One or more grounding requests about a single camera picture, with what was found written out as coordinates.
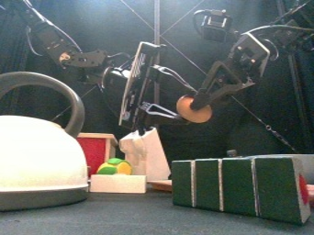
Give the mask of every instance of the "orange ball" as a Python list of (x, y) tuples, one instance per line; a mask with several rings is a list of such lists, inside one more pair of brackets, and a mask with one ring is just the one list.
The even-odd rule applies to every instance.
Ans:
[(186, 121), (202, 123), (210, 118), (212, 109), (209, 106), (205, 106), (198, 110), (192, 110), (189, 108), (192, 100), (193, 98), (189, 95), (181, 96), (176, 102), (176, 111)]

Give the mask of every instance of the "yellow object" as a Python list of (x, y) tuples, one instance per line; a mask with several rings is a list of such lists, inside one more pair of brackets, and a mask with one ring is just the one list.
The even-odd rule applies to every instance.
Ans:
[(132, 168), (125, 160), (109, 158), (97, 168), (97, 174), (126, 174), (130, 175)]

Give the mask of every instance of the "green block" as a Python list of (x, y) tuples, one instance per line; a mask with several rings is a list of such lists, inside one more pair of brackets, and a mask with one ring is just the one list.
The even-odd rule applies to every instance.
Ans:
[(218, 211), (218, 166), (220, 159), (194, 160), (196, 204), (194, 207)]
[(172, 161), (172, 203), (194, 207), (194, 161)]
[(249, 158), (221, 160), (223, 211), (257, 216), (253, 168)]
[(291, 157), (255, 157), (260, 217), (303, 224), (309, 216), (301, 162)]

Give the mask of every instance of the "red box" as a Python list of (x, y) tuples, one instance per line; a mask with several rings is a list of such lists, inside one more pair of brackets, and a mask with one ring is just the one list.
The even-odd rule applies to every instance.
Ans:
[(102, 133), (80, 133), (76, 140), (82, 147), (86, 166), (89, 166), (88, 175), (90, 176), (97, 172), (97, 167), (110, 157), (114, 157), (117, 141), (112, 134)]

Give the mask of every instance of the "black backdrop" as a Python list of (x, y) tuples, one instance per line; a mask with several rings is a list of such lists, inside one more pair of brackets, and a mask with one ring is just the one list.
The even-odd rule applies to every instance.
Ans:
[[(267, 25), (277, 17), (277, 2), (273, 0), (188, 0), (160, 1), (160, 43), (168, 46), (166, 57), (160, 64), (169, 67), (197, 89), (204, 74), (216, 60), (224, 60), (231, 44), (200, 39), (192, 27), (192, 13), (200, 9), (225, 9), (232, 17), (232, 27), (240, 32)], [(105, 50), (109, 54), (125, 52), (133, 55), (140, 41), (153, 42), (153, 0), (37, 0), (31, 1), (38, 12), (65, 31), (82, 51)], [(10, 14), (0, 12), (1, 71), (30, 71), (47, 74), (66, 83), (80, 96), (85, 106), (82, 132), (112, 133), (117, 139), (129, 130), (117, 126), (117, 117), (110, 112), (104, 95), (92, 84), (78, 83), (78, 72), (62, 70), (46, 57), (29, 53), (22, 34), (22, 22)], [(265, 73), (257, 84), (235, 95), (247, 110), (229, 99), (213, 106), (213, 116), (206, 123), (186, 126), (160, 126), (161, 139), (168, 161), (224, 157), (225, 150), (236, 149), (240, 155), (292, 153), (264, 128), (265, 123), (300, 152), (312, 151), (309, 107), (312, 106), (312, 64), (308, 55), (297, 54), (301, 91), (295, 93), (287, 56), (267, 64)], [(160, 104), (174, 111), (174, 102), (184, 95), (174, 81), (160, 85)], [(304, 98), (305, 109), (300, 110), (296, 96)], [(39, 87), (23, 87), (7, 94), (0, 102), (2, 114), (26, 115), (43, 119), (53, 117), (66, 108), (66, 102), (53, 91)], [(54, 121), (66, 123), (68, 113)]]

